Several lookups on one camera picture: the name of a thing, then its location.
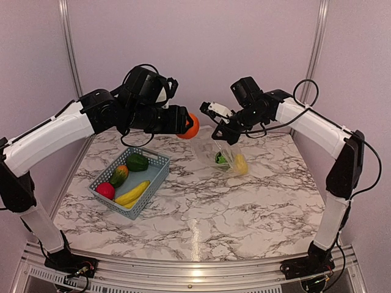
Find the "orange toy fruit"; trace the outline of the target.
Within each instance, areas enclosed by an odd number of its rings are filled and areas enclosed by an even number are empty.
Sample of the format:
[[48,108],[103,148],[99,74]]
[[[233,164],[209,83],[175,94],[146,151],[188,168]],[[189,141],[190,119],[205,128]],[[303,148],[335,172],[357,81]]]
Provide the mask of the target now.
[[190,113],[189,115],[193,120],[193,126],[190,127],[184,134],[177,134],[177,137],[181,139],[192,139],[198,134],[198,131],[200,129],[200,123],[198,118],[192,113]]

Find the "green watermelon ball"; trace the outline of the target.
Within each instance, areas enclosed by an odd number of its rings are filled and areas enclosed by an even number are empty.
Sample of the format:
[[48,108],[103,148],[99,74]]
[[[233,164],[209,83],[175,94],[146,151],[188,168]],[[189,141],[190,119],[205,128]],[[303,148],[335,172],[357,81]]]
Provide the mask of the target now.
[[222,154],[221,151],[216,153],[214,162],[216,164],[214,167],[219,171],[229,172],[232,169],[228,159]]

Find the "clear zip top bag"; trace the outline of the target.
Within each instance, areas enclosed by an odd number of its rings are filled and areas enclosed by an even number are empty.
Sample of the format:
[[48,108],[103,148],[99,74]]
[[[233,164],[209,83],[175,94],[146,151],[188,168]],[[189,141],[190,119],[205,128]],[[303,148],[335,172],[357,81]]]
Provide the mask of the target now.
[[219,172],[235,176],[249,172],[247,160],[237,146],[208,139],[196,141],[192,144],[192,149],[201,163]]

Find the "yellow pear toy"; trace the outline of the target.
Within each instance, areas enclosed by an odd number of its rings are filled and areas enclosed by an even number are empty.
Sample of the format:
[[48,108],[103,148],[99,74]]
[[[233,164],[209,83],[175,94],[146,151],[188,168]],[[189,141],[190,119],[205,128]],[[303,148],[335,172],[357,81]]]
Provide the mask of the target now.
[[235,171],[240,175],[248,173],[248,164],[245,157],[242,154],[237,154],[234,160]]

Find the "grey perforated plastic basket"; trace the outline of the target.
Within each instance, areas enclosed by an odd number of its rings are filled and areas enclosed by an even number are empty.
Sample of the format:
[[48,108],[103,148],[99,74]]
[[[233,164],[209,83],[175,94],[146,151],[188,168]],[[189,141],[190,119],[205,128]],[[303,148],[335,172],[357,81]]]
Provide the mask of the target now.
[[[118,198],[121,195],[131,191],[144,181],[149,181],[150,184],[142,195],[137,199],[132,208],[125,208],[114,200],[110,200],[97,192],[97,187],[104,182],[107,182],[113,174],[115,168],[126,164],[126,159],[132,154],[140,154],[148,159],[148,168],[141,172],[130,172],[125,182],[115,189],[114,197]],[[129,147],[120,153],[88,186],[88,190],[94,195],[95,199],[109,209],[118,212],[119,214],[134,220],[146,207],[151,197],[160,188],[161,184],[168,177],[170,158],[166,155],[156,153],[146,148]]]

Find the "yellow banana bunch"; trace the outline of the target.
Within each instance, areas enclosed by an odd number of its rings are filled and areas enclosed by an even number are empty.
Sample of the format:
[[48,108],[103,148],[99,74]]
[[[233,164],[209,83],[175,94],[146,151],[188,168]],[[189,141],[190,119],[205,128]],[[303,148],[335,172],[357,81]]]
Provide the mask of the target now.
[[149,185],[150,181],[143,181],[129,192],[116,198],[114,202],[124,208],[131,209]]

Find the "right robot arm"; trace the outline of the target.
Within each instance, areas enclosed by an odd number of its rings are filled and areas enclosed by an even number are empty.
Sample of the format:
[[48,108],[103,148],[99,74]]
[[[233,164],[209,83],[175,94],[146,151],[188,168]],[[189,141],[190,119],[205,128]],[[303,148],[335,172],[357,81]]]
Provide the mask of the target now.
[[348,218],[362,171],[364,135],[337,125],[284,90],[263,91],[250,76],[241,78],[230,89],[240,110],[231,110],[217,102],[203,105],[204,113],[217,124],[212,135],[214,140],[234,145],[241,136],[255,134],[255,125],[277,122],[315,143],[333,162],[325,179],[325,210],[302,264],[306,272],[316,273],[326,264],[326,257]]

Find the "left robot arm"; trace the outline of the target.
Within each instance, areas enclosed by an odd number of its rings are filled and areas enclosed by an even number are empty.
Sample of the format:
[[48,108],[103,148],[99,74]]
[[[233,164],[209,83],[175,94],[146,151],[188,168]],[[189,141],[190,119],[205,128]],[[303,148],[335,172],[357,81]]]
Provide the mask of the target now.
[[123,136],[140,129],[146,134],[185,134],[192,126],[184,106],[170,105],[178,82],[165,78],[149,64],[132,68],[116,89],[94,90],[70,101],[59,113],[20,136],[1,139],[1,200],[19,215],[42,243],[48,259],[71,272],[77,258],[65,234],[34,196],[30,169],[69,144],[116,128]]

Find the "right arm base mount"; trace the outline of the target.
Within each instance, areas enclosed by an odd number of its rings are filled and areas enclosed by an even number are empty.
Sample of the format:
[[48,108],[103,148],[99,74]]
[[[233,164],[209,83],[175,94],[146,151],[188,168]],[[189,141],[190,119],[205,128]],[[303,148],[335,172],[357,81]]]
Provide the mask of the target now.
[[335,268],[331,254],[333,247],[334,244],[331,248],[323,250],[311,242],[306,256],[282,261],[280,271],[285,275],[286,280],[291,280],[333,270]]

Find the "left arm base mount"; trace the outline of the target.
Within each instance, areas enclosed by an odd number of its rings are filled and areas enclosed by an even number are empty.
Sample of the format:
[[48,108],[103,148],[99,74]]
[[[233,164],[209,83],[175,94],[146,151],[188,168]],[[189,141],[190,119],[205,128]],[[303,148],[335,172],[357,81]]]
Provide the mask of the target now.
[[98,260],[95,258],[76,255],[69,247],[55,253],[47,253],[45,266],[67,274],[68,278],[87,277],[93,278],[97,269]]

